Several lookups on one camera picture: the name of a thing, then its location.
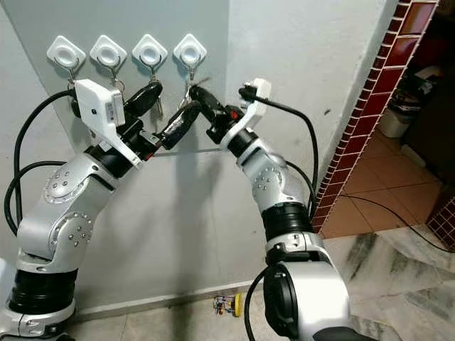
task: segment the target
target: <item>yellow object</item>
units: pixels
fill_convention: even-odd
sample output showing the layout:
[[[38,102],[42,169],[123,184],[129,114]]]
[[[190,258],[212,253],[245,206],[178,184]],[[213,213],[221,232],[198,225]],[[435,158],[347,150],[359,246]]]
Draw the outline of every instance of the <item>yellow object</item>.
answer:
[[[236,293],[234,298],[234,316],[239,318],[242,315],[242,294]]]

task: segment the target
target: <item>tiled floor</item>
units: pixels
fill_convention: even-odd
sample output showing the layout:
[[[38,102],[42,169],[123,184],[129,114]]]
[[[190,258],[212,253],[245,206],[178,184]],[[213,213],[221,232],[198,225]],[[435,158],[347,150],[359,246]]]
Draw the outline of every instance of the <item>tiled floor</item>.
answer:
[[[425,225],[420,233],[439,243]],[[380,341],[452,341],[455,335],[455,255],[430,246],[408,227],[325,239],[346,283],[351,323]],[[262,292],[250,309],[256,340],[277,336],[264,318]],[[73,325],[77,341],[246,341],[242,318],[216,316],[212,300]]]
[[[436,202],[439,189],[440,182],[434,175],[401,153],[398,139],[389,139],[377,130],[353,169],[343,194],[376,201],[410,224],[423,224]],[[374,204],[339,197],[322,234],[332,238],[404,225]]]

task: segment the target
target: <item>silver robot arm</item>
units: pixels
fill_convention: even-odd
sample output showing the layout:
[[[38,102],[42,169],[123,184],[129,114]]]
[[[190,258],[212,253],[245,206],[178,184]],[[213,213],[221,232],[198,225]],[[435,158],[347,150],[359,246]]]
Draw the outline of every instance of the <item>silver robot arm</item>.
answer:
[[[270,95],[271,86],[265,80],[255,79],[248,87],[258,97]],[[207,135],[237,157],[237,165],[250,179],[267,238],[267,322],[277,334],[291,340],[372,340],[350,328],[348,292],[320,236],[313,231],[301,181],[252,130],[265,105],[253,101],[243,114],[237,107],[224,107],[201,87],[193,86],[190,96],[200,102],[212,124]]]
[[[22,219],[15,284],[0,310],[0,340],[71,340],[64,330],[75,313],[77,270],[98,214],[123,175],[161,146],[172,148],[200,112],[194,102],[171,117],[163,131],[143,130],[139,117],[161,90],[161,83],[151,82],[123,105],[119,90],[75,81],[73,110],[101,142],[57,169]]]

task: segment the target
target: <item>small toy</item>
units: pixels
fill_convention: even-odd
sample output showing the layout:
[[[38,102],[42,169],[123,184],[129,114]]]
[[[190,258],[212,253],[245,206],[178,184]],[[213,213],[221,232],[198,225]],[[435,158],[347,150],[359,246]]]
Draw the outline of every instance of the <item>small toy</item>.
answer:
[[[216,296],[213,299],[213,309],[216,315],[224,312],[232,313],[236,318],[242,315],[242,294],[236,293],[233,296]]]

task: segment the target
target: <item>wire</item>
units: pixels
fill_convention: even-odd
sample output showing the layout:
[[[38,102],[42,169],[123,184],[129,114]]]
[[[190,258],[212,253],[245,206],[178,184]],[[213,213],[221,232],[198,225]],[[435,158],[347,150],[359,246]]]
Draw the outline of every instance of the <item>wire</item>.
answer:
[[[259,275],[256,276],[253,283],[251,283],[250,288],[248,289],[247,296],[245,297],[245,313],[244,313],[244,321],[245,321],[245,329],[247,330],[248,340],[249,341],[256,341],[255,336],[253,335],[253,331],[251,329],[250,324],[250,302],[251,297],[253,296],[253,292],[255,291],[257,284],[261,281],[264,277],[265,272],[269,269],[269,267],[262,270]]]
[[[306,184],[308,185],[308,189],[310,190],[310,203],[311,203],[311,209],[309,209],[309,218],[310,220],[313,219],[314,213],[316,211],[316,193],[314,192],[313,187],[311,186],[311,181],[310,178],[303,172],[303,170],[298,167],[297,165],[293,164],[291,161],[286,161],[286,164],[295,169],[301,177],[305,180]]]
[[[24,122],[21,130],[19,131],[19,134],[16,138],[16,143],[14,144],[14,160],[13,160],[13,167],[14,167],[14,176],[18,175],[19,170],[20,170],[20,160],[21,160],[21,145],[24,136],[26,135],[27,129],[30,127],[31,123],[33,120],[38,116],[40,112],[43,111],[44,108],[46,108],[50,103],[54,102],[55,100],[65,97],[65,96],[74,96],[75,90],[70,89],[70,90],[65,90],[65,91],[60,91],[57,92],[56,94],[53,94],[49,98],[45,99],[42,101],[36,108],[35,110],[32,111],[30,116],[27,118],[27,120]],[[22,193],[21,193],[21,181],[18,181],[16,184],[16,220],[17,220],[17,225],[22,220]]]
[[[290,114],[293,114],[297,117],[300,117],[301,119],[304,120],[306,123],[306,126],[308,127],[308,130],[310,132],[310,137],[311,137],[311,144],[313,146],[313,180],[312,180],[312,185],[314,192],[316,192],[317,185],[318,185],[318,171],[319,171],[319,152],[318,152],[318,140],[316,138],[316,133],[314,131],[313,124],[311,123],[310,119],[303,113],[300,112],[299,110],[296,110],[294,108],[288,107],[287,105],[283,105],[277,102],[270,101],[269,99],[265,99],[262,97],[258,97],[254,94],[249,93],[245,88],[240,88],[239,89],[240,95],[245,98],[245,99],[254,99],[258,102],[264,103],[266,105],[269,105],[271,107],[283,110],[285,112],[288,112]]]
[[[6,222],[9,225],[9,228],[17,236],[18,227],[14,222],[14,219],[11,215],[11,196],[13,195],[14,188],[16,188],[17,184],[19,183],[20,179],[26,174],[28,171],[41,167],[41,166],[61,166],[65,162],[62,161],[39,161],[32,163],[24,168],[22,168],[17,175],[14,176],[13,180],[9,183],[8,189],[6,190],[5,199],[4,199],[4,212]]]
[[[423,235],[420,234],[420,232],[418,232],[414,227],[411,226],[410,223],[408,223],[403,217],[401,217],[398,213],[396,213],[394,210],[392,210],[391,208],[388,208],[387,206],[384,206],[376,201],[373,201],[373,200],[369,200],[369,199],[365,199],[364,197],[356,197],[354,195],[346,195],[346,194],[342,194],[340,195],[341,197],[350,197],[350,198],[353,198],[353,199],[359,199],[359,200],[363,200],[363,201],[366,201],[366,202],[370,202],[372,204],[375,204],[377,206],[380,206],[382,207],[384,210],[387,210],[389,211],[390,213],[392,213],[394,216],[396,216],[399,220],[401,220],[403,223],[406,224],[407,227],[409,227],[411,229],[411,231],[413,231],[416,235],[418,235],[420,238],[422,238],[424,241],[426,241],[428,244],[432,245],[434,248],[438,249],[438,250],[441,250],[441,251],[444,251],[444,252],[447,252],[448,254],[455,254],[455,251],[449,251],[449,250],[446,250],[446,249],[443,249],[442,247],[439,247],[437,246],[436,244],[432,243],[431,241],[429,241],[427,238],[425,238]]]

